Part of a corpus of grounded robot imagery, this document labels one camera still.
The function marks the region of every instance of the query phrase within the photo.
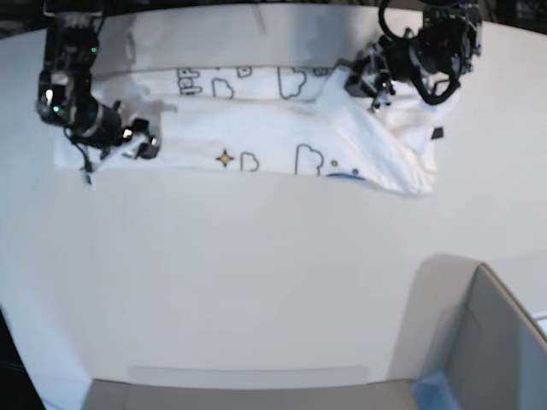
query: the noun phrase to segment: gray box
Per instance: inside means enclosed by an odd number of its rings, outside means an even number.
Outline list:
[[[468,272],[462,272],[461,278],[466,275]],[[445,345],[433,343],[430,347],[429,357],[435,357],[435,365],[423,364],[431,375],[422,381],[316,389],[185,389],[96,380],[84,410],[547,408],[545,335],[488,266],[478,266],[469,277],[463,308],[451,315],[451,328],[446,321],[437,324],[443,328],[440,340]],[[412,355],[413,349],[422,348],[417,343],[405,346],[405,351]]]

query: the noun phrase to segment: printed graphic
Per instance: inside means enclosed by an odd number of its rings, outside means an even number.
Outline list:
[[[213,97],[233,99],[235,92],[227,79],[213,79],[211,85],[213,87]]]
[[[203,88],[194,83],[201,74],[191,68],[179,68],[177,77],[179,79],[179,93],[181,96],[195,96],[203,92]]]
[[[320,151],[311,148],[306,143],[301,143],[297,146],[294,173],[295,175],[314,173],[319,176],[323,162],[323,154]]]
[[[302,93],[302,87],[308,81],[306,73],[295,67],[278,67],[277,80],[279,96],[284,100],[298,97]]]
[[[365,180],[365,178],[359,176],[359,170],[356,169],[356,168],[354,168],[351,171],[351,174],[349,174],[349,173],[329,173],[327,176],[328,177],[334,177],[334,178],[359,179],[361,181]]]
[[[228,163],[230,161],[233,161],[234,158],[233,156],[230,156],[228,152],[224,149],[224,151],[222,152],[222,155],[216,158],[216,160],[222,162],[222,165],[224,166],[224,168],[226,168],[228,166]]]
[[[237,67],[236,71],[238,73],[239,79],[244,79],[247,77],[250,77],[253,75],[253,68],[252,67]]]
[[[251,152],[242,152],[239,156],[239,169],[241,171],[249,171],[255,173],[260,168],[260,162]]]
[[[315,77],[326,77],[329,74],[330,69],[327,67],[319,67],[319,68],[314,68],[313,71],[314,71]]]

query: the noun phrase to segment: white table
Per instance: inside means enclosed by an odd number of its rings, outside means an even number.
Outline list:
[[[388,18],[400,32],[421,23]],[[126,16],[107,21],[96,69],[329,65],[376,21],[374,9],[289,4]],[[33,112],[43,47],[43,32],[0,42],[0,304],[45,400],[77,408],[90,378],[128,380],[132,366],[414,374],[389,358],[436,255],[490,262],[547,312],[547,38],[485,25],[438,142],[436,193],[420,200],[184,169],[106,171],[88,190],[54,168],[60,130]],[[370,335],[378,313],[393,326]]]

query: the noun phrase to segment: star print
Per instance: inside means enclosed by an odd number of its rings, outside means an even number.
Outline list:
[[[222,155],[219,156],[216,160],[222,162],[222,165],[224,166],[224,168],[226,168],[228,166],[228,162],[233,161],[233,157],[229,156],[226,150],[224,149],[224,152],[222,153]]]

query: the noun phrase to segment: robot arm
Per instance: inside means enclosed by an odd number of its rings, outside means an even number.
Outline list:
[[[473,70],[473,56],[480,56],[478,0],[421,0],[423,27],[416,36],[407,29],[403,37],[385,22],[390,2],[382,0],[379,6],[384,35],[366,58],[355,62],[346,90],[355,97],[372,97],[373,108],[379,108],[395,94],[392,81],[402,81],[412,83],[426,103],[444,103],[460,87],[460,77]],[[447,79],[429,85],[437,73]],[[443,83],[448,83],[446,88],[437,93]]]
[[[100,149],[102,161],[134,138],[142,140],[136,157],[154,158],[159,150],[157,138],[148,132],[147,121],[135,120],[123,127],[121,103],[107,107],[91,94],[91,67],[97,58],[98,34],[104,23],[101,10],[97,1],[57,0],[44,5],[44,14],[54,19],[47,29],[36,109],[43,122],[62,127],[68,140],[82,153],[87,179],[100,166],[91,163],[87,147]]]

